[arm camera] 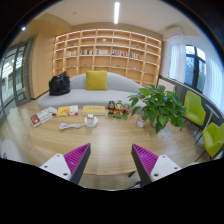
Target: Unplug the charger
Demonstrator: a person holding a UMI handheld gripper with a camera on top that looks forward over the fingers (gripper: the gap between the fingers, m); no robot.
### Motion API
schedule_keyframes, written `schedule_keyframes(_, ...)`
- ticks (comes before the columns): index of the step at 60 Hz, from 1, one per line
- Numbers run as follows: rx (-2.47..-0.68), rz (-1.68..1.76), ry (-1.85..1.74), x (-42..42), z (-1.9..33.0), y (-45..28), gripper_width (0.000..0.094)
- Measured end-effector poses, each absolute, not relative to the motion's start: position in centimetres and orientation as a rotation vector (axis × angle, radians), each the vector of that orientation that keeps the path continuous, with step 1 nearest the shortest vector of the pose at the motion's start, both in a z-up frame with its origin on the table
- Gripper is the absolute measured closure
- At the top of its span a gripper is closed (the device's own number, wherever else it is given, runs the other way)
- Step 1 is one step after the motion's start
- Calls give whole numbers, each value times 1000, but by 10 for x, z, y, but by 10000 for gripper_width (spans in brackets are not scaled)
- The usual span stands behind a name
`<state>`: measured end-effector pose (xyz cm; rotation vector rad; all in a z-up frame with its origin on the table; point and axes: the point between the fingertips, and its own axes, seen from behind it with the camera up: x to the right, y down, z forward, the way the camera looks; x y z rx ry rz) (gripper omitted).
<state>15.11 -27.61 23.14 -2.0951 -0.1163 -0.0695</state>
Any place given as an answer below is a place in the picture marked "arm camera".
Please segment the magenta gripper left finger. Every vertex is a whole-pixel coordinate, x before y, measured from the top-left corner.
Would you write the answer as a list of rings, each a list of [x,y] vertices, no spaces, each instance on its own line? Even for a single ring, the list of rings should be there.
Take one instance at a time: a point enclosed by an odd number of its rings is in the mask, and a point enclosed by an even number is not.
[[[55,154],[41,166],[41,169],[79,184],[90,154],[90,144],[85,144],[65,155]]]

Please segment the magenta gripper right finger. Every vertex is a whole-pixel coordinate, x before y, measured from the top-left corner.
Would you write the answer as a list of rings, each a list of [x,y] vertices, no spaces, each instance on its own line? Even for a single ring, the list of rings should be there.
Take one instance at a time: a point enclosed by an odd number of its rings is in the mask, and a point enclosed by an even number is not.
[[[140,186],[145,186],[180,170],[180,167],[168,156],[157,156],[136,144],[132,145],[131,154],[140,177]]]

